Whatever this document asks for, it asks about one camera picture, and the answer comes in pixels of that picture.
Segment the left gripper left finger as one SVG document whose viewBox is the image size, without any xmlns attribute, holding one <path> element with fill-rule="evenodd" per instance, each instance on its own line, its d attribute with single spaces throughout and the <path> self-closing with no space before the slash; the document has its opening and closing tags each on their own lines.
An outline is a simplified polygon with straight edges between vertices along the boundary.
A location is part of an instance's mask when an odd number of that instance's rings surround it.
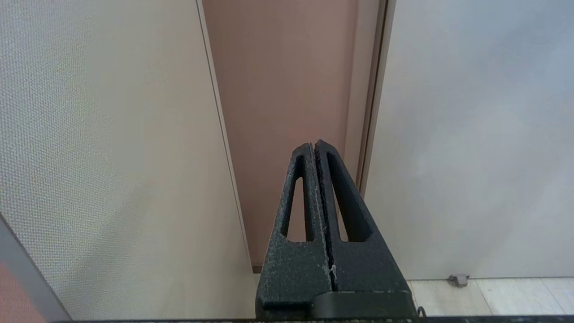
<svg viewBox="0 0 574 323">
<path fill-rule="evenodd" d="M 303 182 L 305 241 L 288 239 L 297 180 Z M 332 290 L 322 196 L 313 145 L 289 161 L 256 292 L 258 320 L 308 320 L 314 298 Z"/>
</svg>

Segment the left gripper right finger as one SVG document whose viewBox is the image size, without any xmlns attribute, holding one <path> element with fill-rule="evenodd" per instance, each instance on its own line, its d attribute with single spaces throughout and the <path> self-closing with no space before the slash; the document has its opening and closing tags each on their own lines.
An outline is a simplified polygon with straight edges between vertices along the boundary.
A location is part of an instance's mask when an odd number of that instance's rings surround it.
<svg viewBox="0 0 574 323">
<path fill-rule="evenodd" d="M 314 299 L 315 317 L 417 317 L 412 292 L 338 151 L 323 140 L 314 150 L 331 284 Z"/>
</svg>

